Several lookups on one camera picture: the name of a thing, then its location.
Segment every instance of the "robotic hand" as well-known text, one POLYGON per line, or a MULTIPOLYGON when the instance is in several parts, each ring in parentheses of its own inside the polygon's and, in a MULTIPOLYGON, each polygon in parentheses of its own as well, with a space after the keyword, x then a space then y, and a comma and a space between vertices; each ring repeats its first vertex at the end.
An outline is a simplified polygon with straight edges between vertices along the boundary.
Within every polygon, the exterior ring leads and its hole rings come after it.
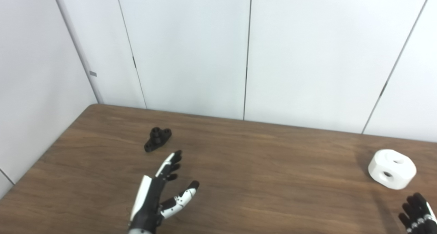
POLYGON ((143 176, 132 209, 128 234, 155 234, 162 220, 181 211, 196 193, 199 182, 192 181, 186 190, 159 204, 159 197, 167 181, 178 177, 171 173, 181 167, 177 164, 182 159, 181 154, 182 151, 178 150, 168 156, 154 178, 143 176))
POLYGON ((399 219, 411 234, 437 234, 437 221, 433 210, 420 193, 407 198, 402 208, 405 213, 399 214, 399 219))

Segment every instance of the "wooden table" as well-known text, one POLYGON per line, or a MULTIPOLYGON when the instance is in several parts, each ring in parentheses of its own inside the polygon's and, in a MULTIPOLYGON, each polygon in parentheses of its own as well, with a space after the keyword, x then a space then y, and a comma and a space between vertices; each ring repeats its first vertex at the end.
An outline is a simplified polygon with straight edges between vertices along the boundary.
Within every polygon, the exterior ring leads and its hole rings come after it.
POLYGON ((399 234, 407 195, 437 206, 436 143, 92 105, 0 201, 0 233, 126 233, 142 175, 179 149, 179 178, 162 199, 201 186, 158 234, 399 234), (145 153, 155 126, 173 136, 145 153), (368 175, 382 148, 416 163, 406 189, 368 175))

